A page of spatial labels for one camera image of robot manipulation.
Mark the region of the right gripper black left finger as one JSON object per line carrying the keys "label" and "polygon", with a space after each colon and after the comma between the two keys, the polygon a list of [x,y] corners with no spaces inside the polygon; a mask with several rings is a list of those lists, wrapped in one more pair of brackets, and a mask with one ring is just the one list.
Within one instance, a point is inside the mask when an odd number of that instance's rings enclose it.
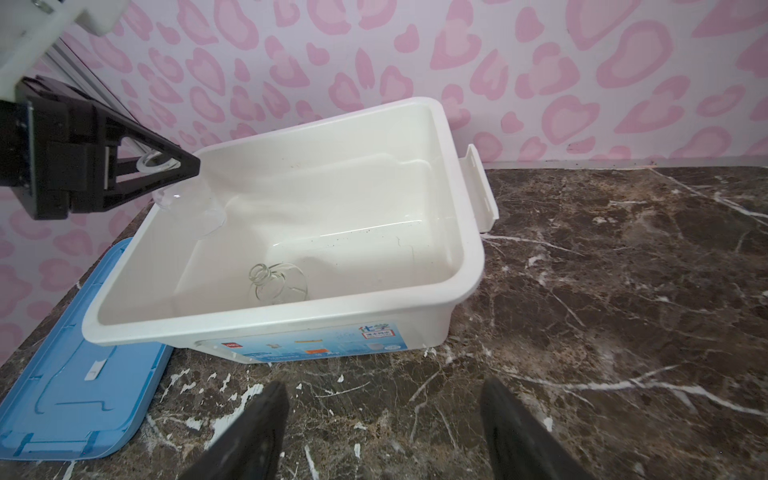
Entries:
{"label": "right gripper black left finger", "polygon": [[273,381],[182,475],[183,480],[274,479],[289,415],[286,385]]}

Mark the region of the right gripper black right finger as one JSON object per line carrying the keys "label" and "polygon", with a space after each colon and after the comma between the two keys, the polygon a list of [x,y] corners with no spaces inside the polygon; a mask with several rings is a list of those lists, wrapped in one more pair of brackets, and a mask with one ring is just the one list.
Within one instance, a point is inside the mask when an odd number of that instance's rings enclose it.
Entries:
{"label": "right gripper black right finger", "polygon": [[484,381],[479,406],[496,479],[592,477],[498,378]]}

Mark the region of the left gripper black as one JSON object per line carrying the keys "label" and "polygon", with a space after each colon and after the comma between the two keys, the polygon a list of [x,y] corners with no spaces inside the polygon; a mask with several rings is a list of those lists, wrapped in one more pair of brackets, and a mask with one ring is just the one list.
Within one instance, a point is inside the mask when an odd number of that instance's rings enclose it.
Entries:
{"label": "left gripper black", "polygon": [[[24,77],[1,102],[1,185],[32,219],[106,212],[200,173],[198,157],[78,89]],[[59,190],[53,142],[74,147],[74,184]]]}

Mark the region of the small clear glass beaker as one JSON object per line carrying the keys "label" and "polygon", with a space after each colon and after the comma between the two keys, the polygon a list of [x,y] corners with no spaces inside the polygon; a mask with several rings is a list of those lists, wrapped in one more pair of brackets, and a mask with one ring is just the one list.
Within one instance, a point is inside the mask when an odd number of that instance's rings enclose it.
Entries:
{"label": "small clear glass beaker", "polygon": [[[160,152],[142,155],[136,163],[139,173],[176,173],[182,163]],[[190,235],[202,238],[226,223],[226,212],[207,181],[200,175],[164,186],[152,192],[155,204],[168,213]]]}

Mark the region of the clear glass flask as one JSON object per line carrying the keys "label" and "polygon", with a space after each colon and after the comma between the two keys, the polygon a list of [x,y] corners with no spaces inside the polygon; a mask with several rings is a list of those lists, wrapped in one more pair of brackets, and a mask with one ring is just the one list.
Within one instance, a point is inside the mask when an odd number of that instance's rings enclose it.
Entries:
{"label": "clear glass flask", "polygon": [[248,279],[248,298],[256,306],[296,303],[309,298],[305,274],[291,263],[254,265]]}

